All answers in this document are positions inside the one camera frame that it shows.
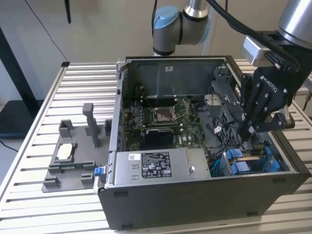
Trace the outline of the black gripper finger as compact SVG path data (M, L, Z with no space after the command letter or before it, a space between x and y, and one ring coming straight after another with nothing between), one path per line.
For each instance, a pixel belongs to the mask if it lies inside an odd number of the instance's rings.
M256 132L281 131L295 127L295 121L291 114L275 113L270 122L258 122L252 125Z
M248 74L243 74L241 78L241 88L240 88L240 106L243 110L242 113L242 120L239 124L238 134L241 138L241 143L248 141L250 133L248 131L248 123L247 123L247 107L248 107L248 100L251 95L253 83L253 77Z

